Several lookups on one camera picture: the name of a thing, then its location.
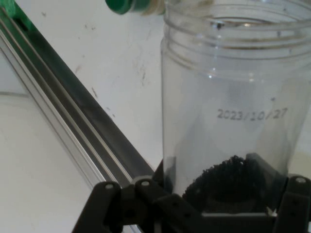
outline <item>bolt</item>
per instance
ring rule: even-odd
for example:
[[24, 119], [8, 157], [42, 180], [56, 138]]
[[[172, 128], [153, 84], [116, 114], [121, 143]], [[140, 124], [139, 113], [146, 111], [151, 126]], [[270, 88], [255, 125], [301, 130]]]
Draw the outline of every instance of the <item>bolt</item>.
[[106, 189], [112, 189], [113, 188], [113, 184], [109, 183], [105, 186]]
[[149, 183], [149, 181], [143, 181], [143, 182], [141, 182], [141, 185], [142, 186], [149, 186], [150, 183]]
[[298, 177], [298, 178], [296, 178], [296, 182], [298, 182], [298, 183], [305, 183], [306, 179], [302, 178], [302, 177]]

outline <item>plastic container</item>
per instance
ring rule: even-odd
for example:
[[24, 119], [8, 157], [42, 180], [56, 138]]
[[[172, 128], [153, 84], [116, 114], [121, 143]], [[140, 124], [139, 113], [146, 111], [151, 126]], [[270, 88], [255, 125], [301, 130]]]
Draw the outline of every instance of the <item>plastic container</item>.
[[164, 13], [164, 0], [106, 0], [107, 6], [115, 13], [139, 12], [142, 15]]
[[311, 103], [310, 4], [166, 3], [165, 188], [201, 213], [277, 208]]

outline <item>2023/10/27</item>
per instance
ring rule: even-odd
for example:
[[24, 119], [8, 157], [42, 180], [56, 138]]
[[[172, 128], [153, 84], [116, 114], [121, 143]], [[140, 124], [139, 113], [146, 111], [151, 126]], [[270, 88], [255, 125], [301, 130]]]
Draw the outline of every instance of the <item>2023/10/27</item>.
[[288, 111], [288, 108], [274, 109], [269, 112], [243, 112], [243, 111], [230, 111], [225, 109], [218, 109], [217, 117], [226, 120], [268, 120], [283, 118]]

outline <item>jar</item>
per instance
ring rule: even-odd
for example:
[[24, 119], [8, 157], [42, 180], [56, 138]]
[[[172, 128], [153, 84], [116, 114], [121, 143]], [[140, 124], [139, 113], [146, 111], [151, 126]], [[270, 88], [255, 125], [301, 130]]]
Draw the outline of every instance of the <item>jar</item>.
[[168, 0], [161, 46], [166, 190], [273, 212], [311, 100], [311, 2]]
[[164, 13], [164, 0], [106, 0], [107, 6], [116, 14], [137, 12], [142, 16]]

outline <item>white surface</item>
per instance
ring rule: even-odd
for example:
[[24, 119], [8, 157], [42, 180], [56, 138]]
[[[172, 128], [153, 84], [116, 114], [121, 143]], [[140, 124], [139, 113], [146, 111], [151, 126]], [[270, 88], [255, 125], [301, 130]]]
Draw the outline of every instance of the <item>white surface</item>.
[[[0, 50], [0, 91], [24, 94]], [[0, 232], [69, 233], [91, 192], [35, 104], [0, 93]]]
[[[140, 154], [157, 167], [162, 158], [163, 17], [118, 16], [104, 0], [17, 3]], [[294, 160], [294, 170], [304, 167], [307, 172], [311, 166], [305, 163], [311, 158], [310, 127], [311, 117], [295, 157], [301, 165]]]
[[14, 77], [10, 64], [6, 58], [2, 55], [0, 50], [0, 92], [13, 92], [16, 94], [26, 94], [19, 81], [15, 78], [9, 79], [8, 77]]

